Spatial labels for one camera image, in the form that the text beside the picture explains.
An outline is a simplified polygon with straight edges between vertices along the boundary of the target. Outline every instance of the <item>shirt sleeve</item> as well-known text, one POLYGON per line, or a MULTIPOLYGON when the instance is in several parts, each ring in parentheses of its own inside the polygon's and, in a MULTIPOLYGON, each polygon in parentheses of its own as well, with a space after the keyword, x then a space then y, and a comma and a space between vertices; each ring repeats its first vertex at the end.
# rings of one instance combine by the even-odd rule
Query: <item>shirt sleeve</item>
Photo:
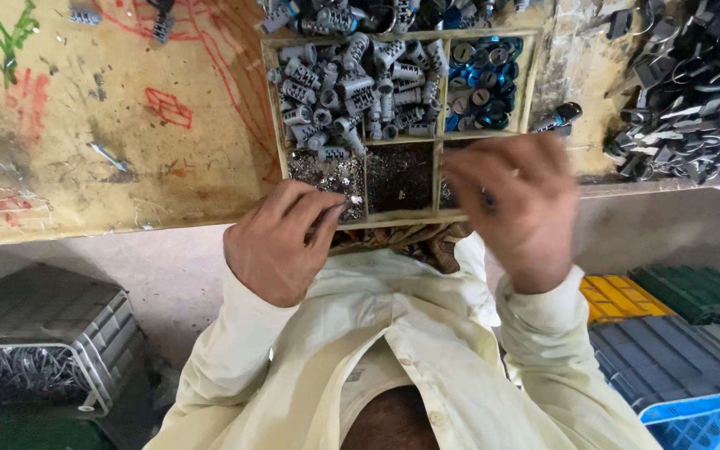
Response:
POLYGON ((660 448, 598 370, 588 338, 588 303, 574 266, 559 286, 515 294, 506 277, 496 290, 510 377, 579 448, 660 448))
POLYGON ((297 310, 265 302, 226 268, 224 304, 196 340, 176 402, 146 448, 190 448, 191 439, 221 433, 263 384, 271 345, 297 310), (185 445, 171 445, 176 437, 185 445))

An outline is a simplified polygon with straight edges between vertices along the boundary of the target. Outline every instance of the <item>gray floor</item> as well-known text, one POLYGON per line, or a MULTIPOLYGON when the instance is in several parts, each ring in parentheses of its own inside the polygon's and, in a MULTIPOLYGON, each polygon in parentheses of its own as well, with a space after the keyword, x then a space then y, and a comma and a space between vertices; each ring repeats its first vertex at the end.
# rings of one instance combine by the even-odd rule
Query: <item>gray floor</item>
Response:
MULTIPOLYGON (((130 292, 155 351, 181 367, 221 302, 224 226, 155 230, 0 247, 0 277, 41 261, 130 292)), ((720 191, 583 201, 576 261, 589 273, 664 262, 720 270, 720 191)), ((489 267, 490 278, 500 271, 489 267)))

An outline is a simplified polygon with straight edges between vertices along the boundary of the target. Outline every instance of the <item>wooden workbench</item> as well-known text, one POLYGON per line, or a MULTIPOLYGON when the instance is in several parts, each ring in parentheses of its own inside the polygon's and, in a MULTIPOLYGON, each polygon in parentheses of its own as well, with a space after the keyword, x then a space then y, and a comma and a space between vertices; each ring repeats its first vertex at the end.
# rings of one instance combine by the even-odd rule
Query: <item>wooden workbench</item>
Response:
MULTIPOLYGON (((37 32, 15 49, 17 83, 5 88, 0 70, 0 243, 237 220, 280 179, 255 27, 262 9, 254 0, 177 0, 174 31, 160 46, 145 2, 89 5, 104 16, 96 26, 70 22, 67 1, 41 1, 30 14, 37 32)), ((631 37, 577 36, 594 5, 511 8, 495 26, 542 26, 547 37, 533 116, 565 100, 582 104, 568 145, 593 187, 585 192, 635 190, 613 183, 602 155, 625 101, 603 93, 635 50, 631 37)), ((24 10, 24 0, 0 0, 9 33, 24 10)))

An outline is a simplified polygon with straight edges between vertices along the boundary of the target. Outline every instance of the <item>green crate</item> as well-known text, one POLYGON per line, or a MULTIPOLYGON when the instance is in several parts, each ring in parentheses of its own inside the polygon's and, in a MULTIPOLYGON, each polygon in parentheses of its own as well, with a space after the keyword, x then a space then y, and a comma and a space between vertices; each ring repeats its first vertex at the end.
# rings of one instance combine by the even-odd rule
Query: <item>green crate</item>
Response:
POLYGON ((640 267, 629 275, 688 323, 720 323, 720 271, 656 265, 640 267))

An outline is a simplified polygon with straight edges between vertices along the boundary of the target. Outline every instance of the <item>green marking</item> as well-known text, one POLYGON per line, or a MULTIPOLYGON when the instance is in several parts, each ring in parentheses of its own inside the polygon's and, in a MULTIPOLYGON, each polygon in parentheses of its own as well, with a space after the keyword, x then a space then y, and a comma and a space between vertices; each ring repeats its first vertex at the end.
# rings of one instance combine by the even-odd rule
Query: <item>green marking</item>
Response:
POLYGON ((40 27, 37 20, 30 17, 32 11, 35 9, 34 3, 31 0, 24 0, 24 11, 21 13, 21 17, 13 27, 13 32, 8 34, 5 30, 2 21, 0 21, 0 47, 5 53, 0 62, 0 70, 5 77, 5 89, 7 89, 10 83, 16 84, 15 79, 15 68, 18 65, 15 61, 15 49, 23 50, 24 41, 33 33, 33 29, 40 27))

